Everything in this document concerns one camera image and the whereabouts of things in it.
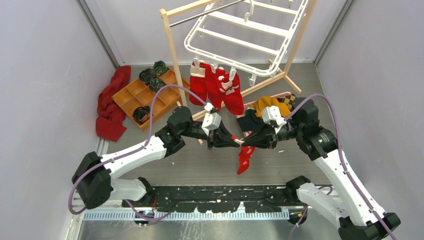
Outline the red santa sock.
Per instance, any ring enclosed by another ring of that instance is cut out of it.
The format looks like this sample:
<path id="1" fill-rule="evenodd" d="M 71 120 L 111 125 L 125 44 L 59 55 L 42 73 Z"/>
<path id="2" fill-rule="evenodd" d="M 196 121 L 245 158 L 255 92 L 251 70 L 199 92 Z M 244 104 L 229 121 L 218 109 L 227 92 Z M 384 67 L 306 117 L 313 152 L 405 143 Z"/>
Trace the red santa sock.
<path id="1" fill-rule="evenodd" d="M 239 167 L 237 170 L 237 174 L 243 174 L 250 167 L 250 159 L 254 154 L 256 148 L 253 146 L 242 146 L 241 151 L 239 152 Z"/>
<path id="2" fill-rule="evenodd" d="M 198 66 L 193 62 L 190 67 L 190 90 L 203 102 L 207 100 L 207 66 L 203 61 L 200 61 Z"/>
<path id="3" fill-rule="evenodd" d="M 207 77 L 206 77 L 206 90 L 207 90 L 207 98 L 210 101 L 210 103 L 213 104 L 213 106 L 217 109 L 217 111 L 220 111 L 221 104 L 223 102 L 223 93 L 219 90 L 221 83 L 218 80 L 220 76 L 224 76 L 226 74 L 226 71 L 219 67 L 215 70 L 215 72 L 212 71 L 211 65 L 208 63 L 205 63 L 208 66 L 207 68 Z"/>
<path id="4" fill-rule="evenodd" d="M 232 80 L 230 80 L 229 73 L 220 75 L 217 86 L 229 112 L 234 115 L 241 115 L 244 112 L 244 102 L 239 75 L 236 73 Z"/>

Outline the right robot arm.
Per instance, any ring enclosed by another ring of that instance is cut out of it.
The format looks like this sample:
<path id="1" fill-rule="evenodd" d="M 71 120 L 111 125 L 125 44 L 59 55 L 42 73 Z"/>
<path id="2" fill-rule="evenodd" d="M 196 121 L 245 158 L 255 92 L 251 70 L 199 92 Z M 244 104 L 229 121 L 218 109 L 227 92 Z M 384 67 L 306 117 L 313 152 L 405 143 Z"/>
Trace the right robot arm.
<path id="1" fill-rule="evenodd" d="M 343 240 L 393 237 L 400 218 L 385 211 L 369 194 L 346 159 L 339 132 L 322 127 L 318 114 L 312 96 L 295 100 L 287 117 L 276 106 L 266 107 L 262 124 L 244 138 L 242 145 L 273 149 L 280 141 L 296 140 L 300 150 L 330 180 L 340 199 L 333 199 L 308 178 L 299 176 L 286 183 L 287 202 L 315 209 L 335 226 Z"/>

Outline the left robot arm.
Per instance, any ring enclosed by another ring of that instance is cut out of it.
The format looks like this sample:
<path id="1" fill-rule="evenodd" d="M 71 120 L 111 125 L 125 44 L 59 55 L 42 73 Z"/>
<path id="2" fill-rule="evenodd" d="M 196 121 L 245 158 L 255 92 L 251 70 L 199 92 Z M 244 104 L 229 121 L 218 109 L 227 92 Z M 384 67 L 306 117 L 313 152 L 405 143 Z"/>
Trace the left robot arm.
<path id="1" fill-rule="evenodd" d="M 202 121 L 196 121 L 188 107 L 178 106 L 166 125 L 145 141 L 110 154 L 87 153 L 71 178 L 73 187 L 68 206 L 73 206 L 74 194 L 78 194 L 84 210 L 98 208 L 112 200 L 131 200 L 141 207 L 148 207 L 154 197 L 147 183 L 138 178 L 122 179 L 121 176 L 177 153 L 186 145 L 184 137 L 203 140 L 210 150 L 240 147 L 215 110 L 205 114 Z"/>

